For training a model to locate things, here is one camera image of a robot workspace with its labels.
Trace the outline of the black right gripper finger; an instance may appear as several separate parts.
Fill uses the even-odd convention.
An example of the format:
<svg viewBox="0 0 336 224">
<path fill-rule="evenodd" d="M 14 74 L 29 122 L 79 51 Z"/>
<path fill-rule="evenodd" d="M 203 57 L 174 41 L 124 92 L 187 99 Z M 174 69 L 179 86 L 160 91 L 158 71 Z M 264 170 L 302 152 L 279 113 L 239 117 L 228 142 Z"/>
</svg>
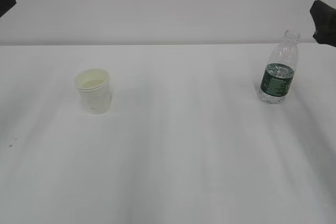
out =
<svg viewBox="0 0 336 224">
<path fill-rule="evenodd" d="M 321 0 L 315 0 L 310 8 L 315 32 L 313 38 L 322 45 L 335 47 L 335 17 L 336 9 Z"/>
</svg>

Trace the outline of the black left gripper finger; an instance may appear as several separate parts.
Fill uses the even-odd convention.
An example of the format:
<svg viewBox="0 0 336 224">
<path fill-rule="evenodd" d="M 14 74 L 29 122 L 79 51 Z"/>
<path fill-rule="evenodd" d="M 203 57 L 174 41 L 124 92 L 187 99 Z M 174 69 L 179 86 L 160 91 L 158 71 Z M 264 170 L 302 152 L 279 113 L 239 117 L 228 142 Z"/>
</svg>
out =
<svg viewBox="0 0 336 224">
<path fill-rule="evenodd" d="M 0 0 L 0 17 L 16 5 L 16 0 Z"/>
</svg>

